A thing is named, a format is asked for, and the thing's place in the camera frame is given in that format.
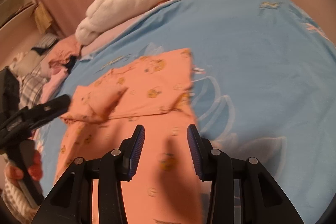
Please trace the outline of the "person's left hand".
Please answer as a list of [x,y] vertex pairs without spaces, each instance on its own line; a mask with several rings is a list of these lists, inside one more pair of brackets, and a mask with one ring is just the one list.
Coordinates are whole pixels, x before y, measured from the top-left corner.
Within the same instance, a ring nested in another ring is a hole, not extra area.
[[25,166],[24,161],[20,163],[8,162],[5,167],[5,177],[12,184],[16,184],[19,180],[23,180],[27,174],[34,181],[40,181],[43,177],[42,158],[37,150],[34,151],[34,155],[29,162],[28,167]]

